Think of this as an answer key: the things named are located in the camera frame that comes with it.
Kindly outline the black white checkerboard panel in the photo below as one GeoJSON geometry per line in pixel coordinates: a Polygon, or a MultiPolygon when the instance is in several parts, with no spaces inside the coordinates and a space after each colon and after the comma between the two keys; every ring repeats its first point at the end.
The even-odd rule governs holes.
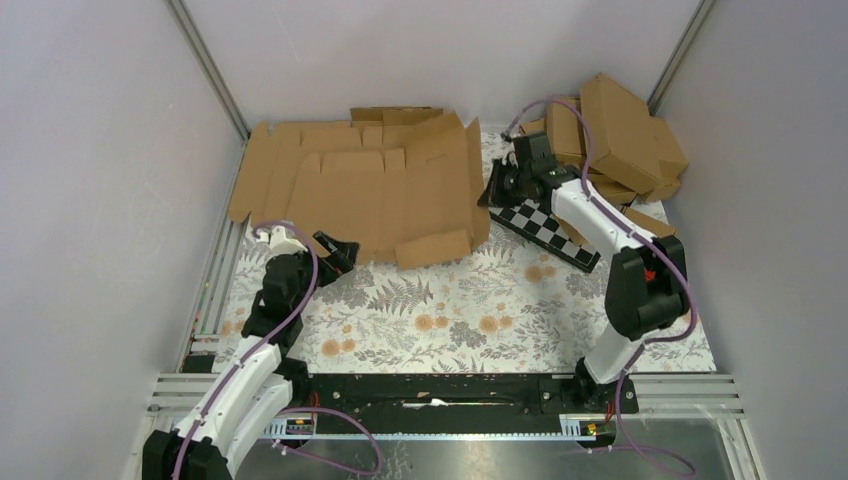
{"type": "Polygon", "coordinates": [[[593,247],[578,245],[555,216],[544,213],[531,200],[514,207],[492,207],[489,215],[495,223],[585,273],[591,273],[600,259],[593,247]]]}

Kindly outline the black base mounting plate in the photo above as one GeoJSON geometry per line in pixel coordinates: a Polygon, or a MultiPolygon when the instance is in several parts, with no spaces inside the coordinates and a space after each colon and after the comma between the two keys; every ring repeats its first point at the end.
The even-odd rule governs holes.
{"type": "Polygon", "coordinates": [[[555,434],[566,418],[639,411],[632,381],[585,387],[541,373],[312,374],[290,405],[343,412],[373,435],[555,434]]]}

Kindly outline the floral patterned table mat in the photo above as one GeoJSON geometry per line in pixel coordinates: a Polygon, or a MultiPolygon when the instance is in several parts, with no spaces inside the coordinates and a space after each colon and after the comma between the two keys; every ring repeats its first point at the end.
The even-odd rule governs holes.
{"type": "Polygon", "coordinates": [[[319,289],[290,354],[313,373],[569,372],[606,326],[608,275],[492,224],[459,261],[372,263],[319,289]]]}

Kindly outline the stack of flat cardboard blanks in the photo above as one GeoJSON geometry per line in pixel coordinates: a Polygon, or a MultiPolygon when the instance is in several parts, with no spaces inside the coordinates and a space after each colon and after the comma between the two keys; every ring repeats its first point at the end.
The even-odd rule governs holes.
{"type": "Polygon", "coordinates": [[[442,108],[430,106],[376,106],[353,107],[348,120],[264,120],[253,128],[247,142],[228,217],[252,225],[284,219],[308,155],[393,147],[403,130],[443,113],[442,108]]]}

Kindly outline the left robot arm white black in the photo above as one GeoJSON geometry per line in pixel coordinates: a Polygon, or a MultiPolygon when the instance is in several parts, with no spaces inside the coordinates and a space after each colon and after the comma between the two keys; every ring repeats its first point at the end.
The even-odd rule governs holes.
{"type": "Polygon", "coordinates": [[[322,231],[307,240],[285,222],[262,224],[253,234],[266,237],[274,254],[235,356],[186,417],[147,437],[143,479],[233,479],[272,419],[309,401],[308,368],[287,354],[315,291],[354,269],[360,245],[322,231]]]}

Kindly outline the large folded cardboard box top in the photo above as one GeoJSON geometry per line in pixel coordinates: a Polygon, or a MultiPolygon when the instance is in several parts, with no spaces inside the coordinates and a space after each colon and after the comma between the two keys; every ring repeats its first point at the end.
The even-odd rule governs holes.
{"type": "Polygon", "coordinates": [[[659,186],[662,173],[646,103],[604,73],[584,83],[580,102],[591,133],[590,167],[638,194],[659,186]]]}

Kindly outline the folded cardboard box beside red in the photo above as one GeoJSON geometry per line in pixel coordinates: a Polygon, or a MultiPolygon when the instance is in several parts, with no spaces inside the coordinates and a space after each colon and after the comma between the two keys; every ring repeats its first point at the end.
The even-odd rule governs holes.
{"type": "Polygon", "coordinates": [[[625,217],[631,220],[634,224],[639,227],[651,232],[658,238],[664,238],[668,236],[676,236],[677,229],[674,226],[671,226],[663,221],[657,220],[653,217],[650,217],[642,212],[639,212],[633,208],[625,207],[622,210],[622,213],[625,217]]]}

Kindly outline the aluminium frame rail front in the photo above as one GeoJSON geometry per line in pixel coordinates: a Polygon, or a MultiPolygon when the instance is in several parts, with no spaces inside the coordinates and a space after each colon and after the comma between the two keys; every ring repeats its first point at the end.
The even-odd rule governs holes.
{"type": "Polygon", "coordinates": [[[569,374],[301,374],[294,407],[325,414],[281,415],[263,431],[286,440],[358,439],[365,427],[384,440],[542,440],[611,443],[618,416],[649,420],[740,419],[734,381],[721,374],[634,374],[616,393],[605,387],[574,400],[569,374]]]}

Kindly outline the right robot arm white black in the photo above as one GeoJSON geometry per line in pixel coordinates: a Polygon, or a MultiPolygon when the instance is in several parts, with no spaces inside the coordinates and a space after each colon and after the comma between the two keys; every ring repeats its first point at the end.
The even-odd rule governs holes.
{"type": "Polygon", "coordinates": [[[577,362],[560,397],[589,412],[618,411],[624,381],[644,349],[671,342],[666,330],[697,313],[684,246],[676,236],[660,237],[614,208],[586,173],[558,162],[545,134],[502,139],[507,150],[493,161],[479,206],[506,210],[531,201],[580,231],[609,262],[608,325],[577,362]]]}

